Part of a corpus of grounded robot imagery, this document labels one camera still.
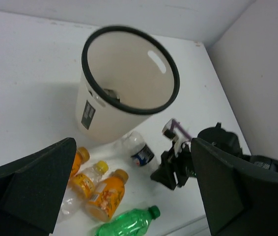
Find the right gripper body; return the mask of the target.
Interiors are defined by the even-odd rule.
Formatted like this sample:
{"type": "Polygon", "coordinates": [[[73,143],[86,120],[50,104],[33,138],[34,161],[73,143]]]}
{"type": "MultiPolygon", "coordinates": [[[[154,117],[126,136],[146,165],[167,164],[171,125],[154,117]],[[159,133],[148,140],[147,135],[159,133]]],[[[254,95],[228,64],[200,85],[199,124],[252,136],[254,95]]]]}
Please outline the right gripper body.
{"type": "MultiPolygon", "coordinates": [[[[197,135],[198,138],[208,142],[212,146],[236,157],[243,157],[243,151],[240,147],[238,136],[222,128],[218,122],[214,127],[203,129],[197,135]]],[[[191,141],[182,133],[176,134],[173,140],[173,150],[175,159],[175,174],[177,177],[177,186],[182,187],[191,177],[196,178],[195,167],[192,158],[191,141]]]]}

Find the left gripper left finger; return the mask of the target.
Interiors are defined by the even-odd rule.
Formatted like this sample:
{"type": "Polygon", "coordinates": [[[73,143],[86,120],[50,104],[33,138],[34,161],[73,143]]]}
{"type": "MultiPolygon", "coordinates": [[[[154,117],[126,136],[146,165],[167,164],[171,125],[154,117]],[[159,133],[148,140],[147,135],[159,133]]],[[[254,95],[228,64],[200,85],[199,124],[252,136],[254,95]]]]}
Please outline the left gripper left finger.
{"type": "Polygon", "coordinates": [[[76,149],[68,137],[0,166],[0,236],[54,232],[76,149]]]}

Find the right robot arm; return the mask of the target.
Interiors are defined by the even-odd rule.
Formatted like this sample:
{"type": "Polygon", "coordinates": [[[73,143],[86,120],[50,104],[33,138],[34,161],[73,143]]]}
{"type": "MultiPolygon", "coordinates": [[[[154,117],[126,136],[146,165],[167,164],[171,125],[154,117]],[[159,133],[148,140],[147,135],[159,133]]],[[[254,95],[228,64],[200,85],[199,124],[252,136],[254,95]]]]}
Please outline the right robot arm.
{"type": "MultiPolygon", "coordinates": [[[[174,190],[176,187],[183,187],[189,178],[196,178],[191,155],[192,137],[175,119],[171,119],[163,127],[162,134],[172,142],[172,146],[162,153],[161,163],[150,178],[174,190]]],[[[237,134],[223,129],[220,122],[201,130],[197,137],[228,154],[278,173],[278,160],[262,155],[243,154],[237,134]]]]}

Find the clear bottle black label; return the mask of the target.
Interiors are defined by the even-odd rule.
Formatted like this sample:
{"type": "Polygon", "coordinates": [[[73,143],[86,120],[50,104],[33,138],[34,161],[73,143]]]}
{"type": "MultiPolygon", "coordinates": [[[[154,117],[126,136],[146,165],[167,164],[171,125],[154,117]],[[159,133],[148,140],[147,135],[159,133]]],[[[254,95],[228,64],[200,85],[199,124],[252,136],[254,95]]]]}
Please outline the clear bottle black label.
{"type": "Polygon", "coordinates": [[[113,100],[120,102],[120,96],[118,95],[118,93],[112,89],[104,89],[104,92],[113,100]]]}

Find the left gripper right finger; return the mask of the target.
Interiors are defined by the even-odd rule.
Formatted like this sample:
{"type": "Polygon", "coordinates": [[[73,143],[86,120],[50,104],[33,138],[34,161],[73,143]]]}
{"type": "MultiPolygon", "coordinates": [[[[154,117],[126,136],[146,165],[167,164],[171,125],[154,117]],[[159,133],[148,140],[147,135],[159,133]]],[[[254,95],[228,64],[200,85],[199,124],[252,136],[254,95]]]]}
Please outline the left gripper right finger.
{"type": "Polygon", "coordinates": [[[278,236],[278,173],[200,138],[191,153],[211,235],[278,236]]]}

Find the clear bottle blue label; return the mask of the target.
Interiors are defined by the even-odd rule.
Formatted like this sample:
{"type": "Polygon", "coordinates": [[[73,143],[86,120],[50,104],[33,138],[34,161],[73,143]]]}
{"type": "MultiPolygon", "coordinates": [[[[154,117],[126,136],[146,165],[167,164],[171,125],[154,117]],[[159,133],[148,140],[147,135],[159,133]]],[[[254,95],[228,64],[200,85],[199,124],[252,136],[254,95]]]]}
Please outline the clear bottle blue label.
{"type": "Polygon", "coordinates": [[[159,167],[156,155],[139,132],[132,131],[126,134],[121,138],[121,144],[146,175],[151,175],[159,167]]]}

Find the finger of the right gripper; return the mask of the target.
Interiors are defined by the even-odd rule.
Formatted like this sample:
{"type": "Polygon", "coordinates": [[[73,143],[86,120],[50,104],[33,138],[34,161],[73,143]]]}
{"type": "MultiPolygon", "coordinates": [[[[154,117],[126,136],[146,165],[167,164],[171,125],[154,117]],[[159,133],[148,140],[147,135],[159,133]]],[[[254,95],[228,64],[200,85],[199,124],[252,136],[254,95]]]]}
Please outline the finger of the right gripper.
{"type": "Polygon", "coordinates": [[[161,154],[161,163],[158,168],[150,175],[150,179],[162,184],[170,190],[174,190],[177,182],[174,175],[174,165],[170,162],[174,156],[172,150],[164,151],[161,154]]]}

